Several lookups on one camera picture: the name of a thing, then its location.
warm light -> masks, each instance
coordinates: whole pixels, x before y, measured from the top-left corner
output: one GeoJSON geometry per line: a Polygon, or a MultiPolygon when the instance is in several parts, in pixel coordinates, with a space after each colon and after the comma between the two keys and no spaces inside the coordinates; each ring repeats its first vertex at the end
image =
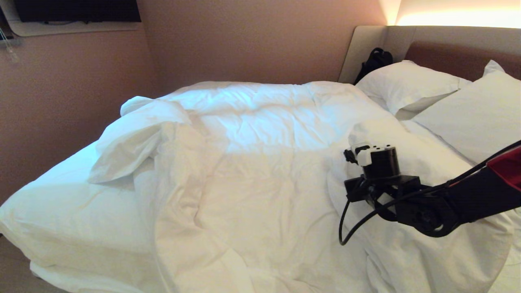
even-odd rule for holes
{"type": "Polygon", "coordinates": [[[398,26],[521,28],[519,10],[441,11],[402,16],[398,26]]]}

bed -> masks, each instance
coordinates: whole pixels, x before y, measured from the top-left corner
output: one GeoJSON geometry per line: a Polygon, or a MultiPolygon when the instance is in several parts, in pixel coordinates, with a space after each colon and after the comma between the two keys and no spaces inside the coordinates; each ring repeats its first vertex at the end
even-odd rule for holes
{"type": "MultiPolygon", "coordinates": [[[[406,59],[458,76],[453,94],[479,79],[489,54],[418,42],[406,59]],[[444,62],[469,55],[478,75],[444,62]]],[[[494,60],[519,79],[518,57],[494,60]]],[[[422,176],[430,184],[473,163],[361,88],[203,82],[155,100],[135,97],[98,141],[0,207],[0,232],[34,274],[70,292],[519,290],[515,211],[459,228],[443,245],[381,219],[347,247],[338,244],[345,200],[338,183],[360,174],[341,158],[350,143],[392,140],[410,150],[398,139],[407,137],[433,147],[449,167],[435,170],[419,154],[400,161],[408,172],[428,164],[437,174],[422,176]],[[474,247],[479,237],[483,244],[474,247]]],[[[415,111],[411,117],[427,110],[415,111]]],[[[346,228],[364,213],[358,205],[346,228]]]]}

window blind cord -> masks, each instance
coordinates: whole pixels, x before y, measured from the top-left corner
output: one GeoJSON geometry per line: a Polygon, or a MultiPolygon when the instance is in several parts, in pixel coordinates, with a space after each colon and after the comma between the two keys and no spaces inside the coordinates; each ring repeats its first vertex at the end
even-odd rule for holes
{"type": "Polygon", "coordinates": [[[16,55],[15,51],[13,50],[13,46],[11,46],[11,43],[7,39],[7,36],[4,34],[2,28],[0,28],[0,36],[5,42],[7,52],[9,53],[9,57],[11,58],[11,62],[18,63],[20,61],[20,58],[18,58],[18,55],[16,55]]]}

pink wall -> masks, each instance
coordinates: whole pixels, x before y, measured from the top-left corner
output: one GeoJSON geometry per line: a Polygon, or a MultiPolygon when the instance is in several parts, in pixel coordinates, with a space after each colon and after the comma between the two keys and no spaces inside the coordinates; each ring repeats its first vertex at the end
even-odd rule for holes
{"type": "Polygon", "coordinates": [[[97,139],[125,100],[158,94],[142,28],[24,38],[15,50],[18,64],[0,50],[0,204],[97,139]]]}
{"type": "Polygon", "coordinates": [[[162,94],[205,80],[336,81],[355,26],[385,25],[378,0],[143,1],[162,94]]]}

floor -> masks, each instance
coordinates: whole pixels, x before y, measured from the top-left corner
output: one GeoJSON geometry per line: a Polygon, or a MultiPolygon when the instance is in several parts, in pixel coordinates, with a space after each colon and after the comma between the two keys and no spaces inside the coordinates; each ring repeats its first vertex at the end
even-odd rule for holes
{"type": "Polygon", "coordinates": [[[33,276],[29,260],[5,237],[0,237],[0,292],[67,293],[33,276]]]}

